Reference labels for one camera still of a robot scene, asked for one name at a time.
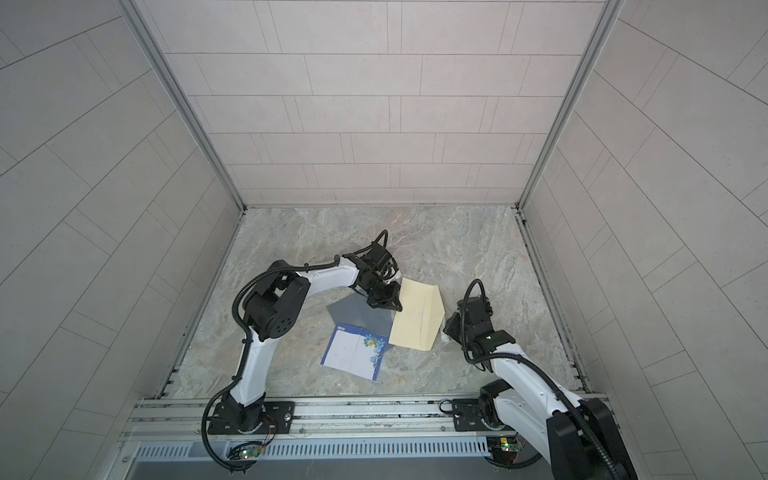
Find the blue floral notepad card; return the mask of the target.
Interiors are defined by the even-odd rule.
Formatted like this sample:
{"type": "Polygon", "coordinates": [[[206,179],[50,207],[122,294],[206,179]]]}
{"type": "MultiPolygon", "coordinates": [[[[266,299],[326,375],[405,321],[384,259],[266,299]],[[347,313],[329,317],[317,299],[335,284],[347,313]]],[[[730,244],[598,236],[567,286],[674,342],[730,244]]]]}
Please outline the blue floral notepad card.
{"type": "Polygon", "coordinates": [[[376,381],[387,345],[386,336],[361,327],[339,324],[335,326],[321,364],[376,381]]]}

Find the left green circuit board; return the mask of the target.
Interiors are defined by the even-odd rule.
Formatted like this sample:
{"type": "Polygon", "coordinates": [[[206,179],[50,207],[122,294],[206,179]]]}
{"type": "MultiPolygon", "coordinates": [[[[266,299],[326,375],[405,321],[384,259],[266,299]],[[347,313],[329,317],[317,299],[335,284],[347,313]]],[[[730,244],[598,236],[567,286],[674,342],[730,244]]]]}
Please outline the left green circuit board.
{"type": "Polygon", "coordinates": [[[233,446],[227,454],[227,460],[231,462],[255,461],[267,446],[268,443],[262,441],[249,441],[233,446]]]}

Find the metal corner profile left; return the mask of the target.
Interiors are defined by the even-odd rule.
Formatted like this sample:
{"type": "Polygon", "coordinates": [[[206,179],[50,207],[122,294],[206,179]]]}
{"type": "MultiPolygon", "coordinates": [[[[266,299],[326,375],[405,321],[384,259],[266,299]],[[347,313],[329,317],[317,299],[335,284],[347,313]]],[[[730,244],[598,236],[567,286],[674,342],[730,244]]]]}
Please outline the metal corner profile left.
{"type": "Polygon", "coordinates": [[[232,197],[235,205],[241,213],[247,210],[239,192],[231,179],[231,176],[225,169],[220,156],[216,152],[209,136],[204,131],[203,125],[194,111],[188,97],[183,92],[180,83],[174,76],[171,66],[166,60],[158,43],[152,36],[148,24],[144,20],[141,12],[137,8],[135,1],[117,0],[116,5],[125,19],[129,30],[134,36],[140,49],[144,53],[151,67],[155,71],[160,84],[165,89],[170,100],[176,107],[183,123],[189,130],[192,138],[201,150],[203,156],[208,160],[215,172],[222,180],[225,188],[232,197]]]}

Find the metal corner profile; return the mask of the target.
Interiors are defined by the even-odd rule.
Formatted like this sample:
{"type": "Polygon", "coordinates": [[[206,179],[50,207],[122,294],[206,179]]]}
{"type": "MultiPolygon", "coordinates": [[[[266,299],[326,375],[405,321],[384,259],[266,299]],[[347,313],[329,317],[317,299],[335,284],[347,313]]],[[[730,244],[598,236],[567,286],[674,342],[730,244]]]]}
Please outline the metal corner profile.
{"type": "Polygon", "coordinates": [[[605,2],[600,15],[598,16],[595,28],[587,42],[584,53],[577,65],[577,69],[568,86],[563,101],[557,111],[553,124],[546,135],[542,149],[534,164],[531,176],[527,181],[520,201],[517,204],[517,210],[523,213],[531,202],[534,190],[543,175],[544,169],[549,161],[557,142],[567,125],[568,119],[575,109],[576,103],[581,95],[589,75],[591,74],[600,52],[607,41],[611,29],[619,16],[623,1],[608,0],[605,2]]]}
{"type": "Polygon", "coordinates": [[[134,36],[140,49],[144,53],[151,67],[155,71],[160,84],[165,89],[170,100],[176,107],[183,123],[189,130],[192,138],[201,150],[203,156],[208,160],[215,172],[222,180],[225,188],[232,197],[235,205],[241,213],[247,210],[239,192],[231,179],[231,176],[225,169],[220,156],[216,152],[209,136],[204,131],[203,125],[194,111],[188,97],[183,92],[180,83],[174,76],[171,66],[166,60],[158,43],[152,36],[148,24],[144,20],[141,12],[137,8],[135,1],[117,0],[116,5],[125,19],[129,30],[134,36]]]}

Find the green circuit board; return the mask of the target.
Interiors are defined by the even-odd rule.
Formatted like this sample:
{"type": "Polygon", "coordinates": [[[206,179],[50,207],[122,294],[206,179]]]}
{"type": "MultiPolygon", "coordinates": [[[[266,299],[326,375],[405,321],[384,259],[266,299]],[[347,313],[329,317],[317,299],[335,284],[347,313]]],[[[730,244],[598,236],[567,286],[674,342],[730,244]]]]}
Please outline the green circuit board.
{"type": "Polygon", "coordinates": [[[255,461],[267,446],[268,443],[262,441],[249,441],[233,446],[227,454],[227,460],[231,462],[255,461]]]}
{"type": "Polygon", "coordinates": [[[515,463],[524,449],[517,437],[487,437],[490,459],[496,463],[515,463]]]}

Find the grey envelope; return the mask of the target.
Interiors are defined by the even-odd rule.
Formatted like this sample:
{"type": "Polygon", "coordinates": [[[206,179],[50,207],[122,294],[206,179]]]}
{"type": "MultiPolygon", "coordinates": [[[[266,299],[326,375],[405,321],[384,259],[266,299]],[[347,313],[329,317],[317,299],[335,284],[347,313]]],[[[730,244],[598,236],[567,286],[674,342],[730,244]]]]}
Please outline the grey envelope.
{"type": "Polygon", "coordinates": [[[350,294],[327,306],[333,322],[365,329],[373,334],[390,335],[394,311],[372,308],[360,294],[350,294]]]}

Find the metal corner profile right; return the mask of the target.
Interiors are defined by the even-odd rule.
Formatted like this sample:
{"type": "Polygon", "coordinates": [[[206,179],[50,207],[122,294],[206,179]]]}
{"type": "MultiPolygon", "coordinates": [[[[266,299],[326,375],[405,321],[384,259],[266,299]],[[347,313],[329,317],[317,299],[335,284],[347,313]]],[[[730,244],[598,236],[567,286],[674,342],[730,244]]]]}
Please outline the metal corner profile right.
{"type": "Polygon", "coordinates": [[[584,53],[577,65],[577,69],[568,86],[563,101],[557,111],[553,124],[546,135],[542,149],[534,164],[531,176],[527,181],[520,201],[517,204],[517,210],[523,213],[531,202],[534,190],[543,175],[544,169],[549,161],[557,142],[567,125],[568,119],[575,109],[576,103],[581,95],[589,75],[591,74],[600,52],[607,41],[611,29],[619,16],[623,1],[608,0],[605,2],[600,15],[598,16],[595,28],[587,42],[584,53]]]}

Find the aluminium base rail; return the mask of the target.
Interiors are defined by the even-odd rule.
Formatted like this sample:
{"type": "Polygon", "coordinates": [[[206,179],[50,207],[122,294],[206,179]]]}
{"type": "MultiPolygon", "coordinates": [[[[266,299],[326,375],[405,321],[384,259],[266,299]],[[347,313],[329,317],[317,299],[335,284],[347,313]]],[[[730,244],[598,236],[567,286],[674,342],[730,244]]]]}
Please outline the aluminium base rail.
{"type": "Polygon", "coordinates": [[[534,449],[511,429],[457,423],[452,405],[471,410],[475,395],[294,397],[265,401],[268,424],[250,434],[202,431],[200,399],[139,402],[119,435],[131,458],[145,461],[227,460],[249,441],[268,443],[255,461],[374,458],[490,458],[487,437],[517,437],[525,459],[534,449]]]}

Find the cream yellow envelope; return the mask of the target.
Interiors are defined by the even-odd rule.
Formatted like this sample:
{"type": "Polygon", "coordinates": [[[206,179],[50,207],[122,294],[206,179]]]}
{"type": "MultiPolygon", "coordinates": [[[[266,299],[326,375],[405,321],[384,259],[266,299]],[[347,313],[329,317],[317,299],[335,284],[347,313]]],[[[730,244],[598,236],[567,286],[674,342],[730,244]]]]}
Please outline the cream yellow envelope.
{"type": "Polygon", "coordinates": [[[445,317],[439,287],[403,279],[399,300],[402,310],[394,316],[389,343],[419,351],[431,350],[445,317]]]}

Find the right green circuit board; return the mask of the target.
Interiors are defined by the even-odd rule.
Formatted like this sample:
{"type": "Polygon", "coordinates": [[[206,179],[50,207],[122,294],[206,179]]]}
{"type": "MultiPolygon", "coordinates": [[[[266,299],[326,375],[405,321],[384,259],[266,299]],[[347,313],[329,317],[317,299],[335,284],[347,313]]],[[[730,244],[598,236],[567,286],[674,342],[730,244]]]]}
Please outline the right green circuit board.
{"type": "Polygon", "coordinates": [[[515,463],[524,449],[517,437],[487,437],[490,459],[496,463],[515,463]]]}

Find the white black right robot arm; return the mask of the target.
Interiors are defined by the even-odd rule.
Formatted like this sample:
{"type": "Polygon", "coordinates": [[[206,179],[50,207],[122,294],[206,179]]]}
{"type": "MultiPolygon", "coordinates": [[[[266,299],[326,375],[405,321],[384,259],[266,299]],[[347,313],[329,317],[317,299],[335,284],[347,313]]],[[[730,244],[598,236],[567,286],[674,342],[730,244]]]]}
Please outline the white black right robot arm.
{"type": "Polygon", "coordinates": [[[634,479],[637,472],[610,407],[560,386],[506,331],[494,328],[489,300],[471,296],[458,302],[445,333],[460,344],[465,359],[495,374],[471,410],[453,403],[457,423],[475,422],[490,430],[511,429],[534,449],[515,461],[513,443],[498,437],[491,463],[509,470],[545,460],[556,479],[634,479]]]}

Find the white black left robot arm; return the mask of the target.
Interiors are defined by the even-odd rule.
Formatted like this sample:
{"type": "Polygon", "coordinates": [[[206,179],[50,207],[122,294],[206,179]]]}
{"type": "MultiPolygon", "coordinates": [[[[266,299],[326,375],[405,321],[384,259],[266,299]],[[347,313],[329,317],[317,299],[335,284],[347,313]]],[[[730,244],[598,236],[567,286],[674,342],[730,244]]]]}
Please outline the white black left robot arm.
{"type": "Polygon", "coordinates": [[[268,424],[266,379],[279,344],[311,296],[338,288],[363,294],[373,309],[402,310],[400,270],[387,248],[373,242],[336,255],[328,263],[291,265],[277,260],[235,296],[232,317],[244,332],[243,350],[229,385],[214,394],[202,417],[202,431],[250,434],[268,424]]]}

